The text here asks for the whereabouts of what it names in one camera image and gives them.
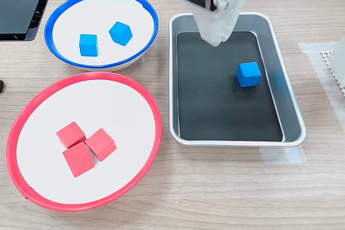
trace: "wood grain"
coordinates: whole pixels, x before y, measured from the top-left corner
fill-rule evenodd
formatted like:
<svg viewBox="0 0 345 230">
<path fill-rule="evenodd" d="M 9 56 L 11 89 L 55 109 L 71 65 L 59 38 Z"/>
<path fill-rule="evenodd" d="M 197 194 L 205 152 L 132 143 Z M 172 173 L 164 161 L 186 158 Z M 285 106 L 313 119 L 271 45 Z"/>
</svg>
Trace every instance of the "wood grain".
<svg viewBox="0 0 345 230">
<path fill-rule="evenodd" d="M 303 165 L 264 164 L 258 148 L 187 148 L 168 131 L 168 21 L 187 9 L 178 0 L 148 0 L 160 18 L 145 63 L 120 73 L 142 83 L 163 116 L 159 155 L 131 191 L 107 206 L 58 213 L 27 201 L 6 167 L 6 141 L 23 107 L 40 91 L 81 73 L 44 42 L 49 0 L 37 37 L 0 42 L 0 229 L 345 229 L 345 134 L 298 43 L 345 35 L 345 0 L 247 0 L 244 11 L 270 17 L 306 126 Z"/>
</svg>

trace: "tray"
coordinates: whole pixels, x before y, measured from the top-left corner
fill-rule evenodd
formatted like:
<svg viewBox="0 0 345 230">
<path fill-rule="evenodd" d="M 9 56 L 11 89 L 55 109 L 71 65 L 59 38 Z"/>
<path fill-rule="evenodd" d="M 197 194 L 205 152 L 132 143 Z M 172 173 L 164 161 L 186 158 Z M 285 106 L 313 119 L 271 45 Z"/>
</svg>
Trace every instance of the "tray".
<svg viewBox="0 0 345 230">
<path fill-rule="evenodd" d="M 263 77 L 241 88 L 238 65 L 256 61 Z M 213 48 L 192 14 L 170 20 L 170 133 L 184 145 L 282 146 L 306 128 L 270 20 L 242 12 L 230 39 Z"/>
</svg>

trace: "wooden block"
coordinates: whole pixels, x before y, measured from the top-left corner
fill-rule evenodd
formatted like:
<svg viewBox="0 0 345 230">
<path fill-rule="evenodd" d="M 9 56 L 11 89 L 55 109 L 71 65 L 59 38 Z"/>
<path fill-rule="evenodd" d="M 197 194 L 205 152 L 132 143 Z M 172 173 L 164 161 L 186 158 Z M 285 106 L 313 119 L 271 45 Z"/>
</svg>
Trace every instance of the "wooden block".
<svg viewBox="0 0 345 230">
<path fill-rule="evenodd" d="M 239 64 L 237 78 L 241 87 L 257 86 L 261 79 L 261 71 L 256 62 Z"/>
<path fill-rule="evenodd" d="M 60 129 L 56 135 L 58 135 L 62 145 L 66 148 L 70 148 L 86 140 L 84 132 L 82 132 L 81 128 L 74 121 L 63 129 Z"/>
<path fill-rule="evenodd" d="M 96 131 L 85 143 L 100 161 L 116 149 L 114 140 L 103 129 Z"/>
<path fill-rule="evenodd" d="M 63 154 L 74 177 L 78 177 L 95 166 L 91 153 L 84 142 L 68 148 Z"/>
<path fill-rule="evenodd" d="M 109 31 L 113 42 L 126 46 L 129 40 L 133 37 L 129 25 L 116 22 Z"/>
</svg>

